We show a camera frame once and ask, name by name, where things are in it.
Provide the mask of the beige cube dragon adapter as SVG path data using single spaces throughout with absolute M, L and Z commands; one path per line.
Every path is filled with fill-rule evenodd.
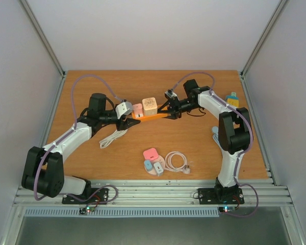
M 156 115 L 158 105 L 154 97 L 144 98 L 142 100 L 142 109 L 144 116 Z

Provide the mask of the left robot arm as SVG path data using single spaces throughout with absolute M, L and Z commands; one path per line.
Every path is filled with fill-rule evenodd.
M 93 191 L 89 181 L 66 176 L 64 162 L 103 127 L 115 125 L 118 131 L 122 131 L 140 123 L 129 117 L 133 111 L 130 102 L 122 101 L 108 110 L 106 103 L 110 102 L 102 93 L 92 94 L 88 107 L 67 132 L 41 148 L 34 146 L 28 151 L 21 185 L 33 191 L 35 200 L 54 198 L 59 194 L 74 194 L 80 203 L 87 203 L 92 199 Z

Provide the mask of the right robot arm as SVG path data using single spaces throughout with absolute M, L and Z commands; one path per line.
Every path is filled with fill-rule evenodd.
M 157 112 L 168 114 L 168 119 L 181 118 L 193 109 L 206 109 L 218 119 L 218 142 L 222 152 L 221 171 L 216 178 L 214 196 L 218 202 L 227 202 L 239 194 L 237 175 L 244 154 L 253 143 L 249 112 L 222 100 L 208 86 L 199 87 L 195 80 L 184 84 L 187 97 L 178 99 L 172 89 L 165 92 L 167 101 Z

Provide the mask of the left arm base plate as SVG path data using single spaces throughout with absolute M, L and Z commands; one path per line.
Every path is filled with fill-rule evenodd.
M 71 197 L 67 195 L 66 197 L 62 198 L 62 204 L 64 205 L 85 205 L 89 203 L 97 203 L 105 202 L 108 200 L 109 197 L 109 189 L 103 188 L 100 191 L 96 192 L 97 188 L 91 188 L 85 195 L 74 195 Z

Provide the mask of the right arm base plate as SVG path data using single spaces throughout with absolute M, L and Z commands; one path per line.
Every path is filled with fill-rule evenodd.
M 245 203 L 241 188 L 226 191 L 216 190 L 216 188 L 199 188 L 198 200 L 201 205 L 242 205 Z

